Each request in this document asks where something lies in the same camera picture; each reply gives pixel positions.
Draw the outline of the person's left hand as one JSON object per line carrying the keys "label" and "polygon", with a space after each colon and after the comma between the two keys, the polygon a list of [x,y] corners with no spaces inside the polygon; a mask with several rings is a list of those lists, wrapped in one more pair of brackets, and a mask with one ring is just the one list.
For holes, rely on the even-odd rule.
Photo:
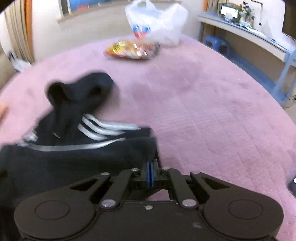
{"label": "person's left hand", "polygon": [[5,103],[0,103],[0,123],[3,122],[4,117],[8,113],[8,105]]}

